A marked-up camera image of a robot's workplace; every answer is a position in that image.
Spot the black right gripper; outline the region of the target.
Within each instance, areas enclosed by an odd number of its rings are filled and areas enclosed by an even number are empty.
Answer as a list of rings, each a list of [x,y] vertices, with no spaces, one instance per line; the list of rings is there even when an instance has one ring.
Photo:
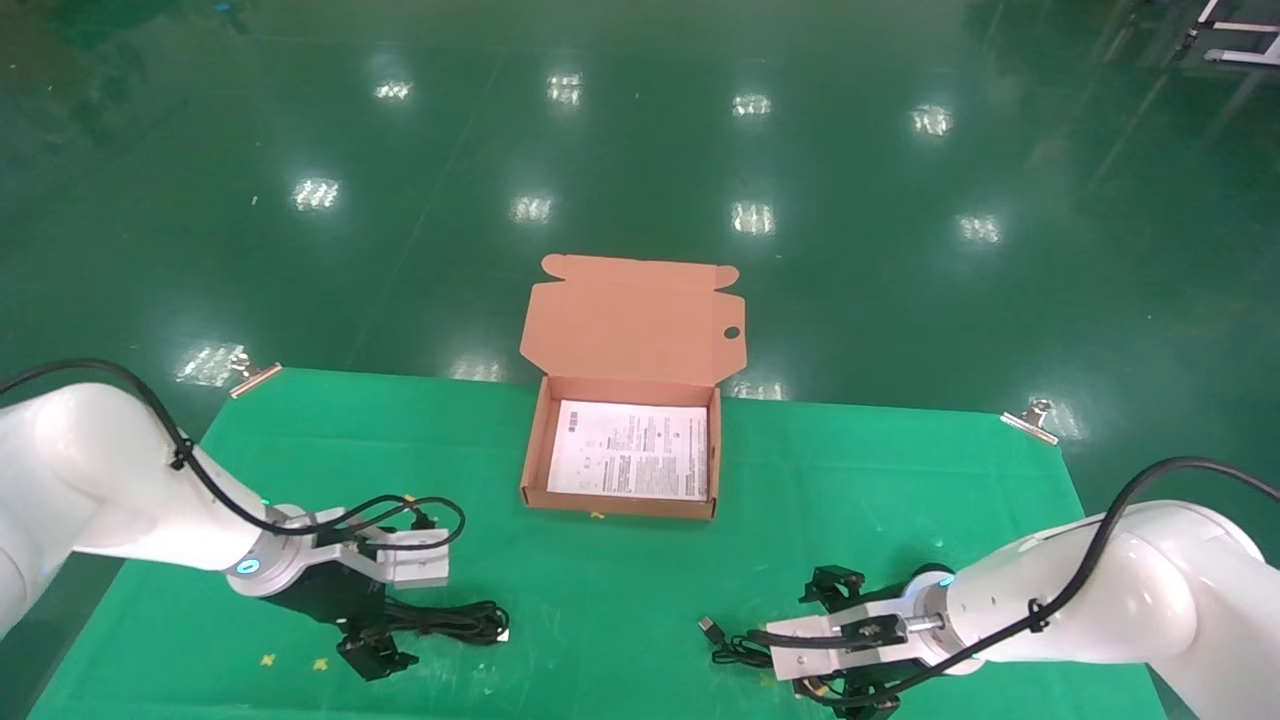
[[[800,603],[854,607],[861,601],[865,575],[844,566],[814,568]],[[794,693],[828,708],[836,717],[891,717],[899,696],[890,688],[923,673],[924,667],[849,667],[846,680],[794,680]]]

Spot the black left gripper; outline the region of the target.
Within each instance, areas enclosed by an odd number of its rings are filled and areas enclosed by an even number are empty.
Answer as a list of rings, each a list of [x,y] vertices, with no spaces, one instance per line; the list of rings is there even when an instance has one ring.
[[[340,562],[306,568],[275,593],[275,606],[316,623],[338,626],[338,655],[366,682],[378,682],[419,664],[398,648],[387,624],[387,587]]]

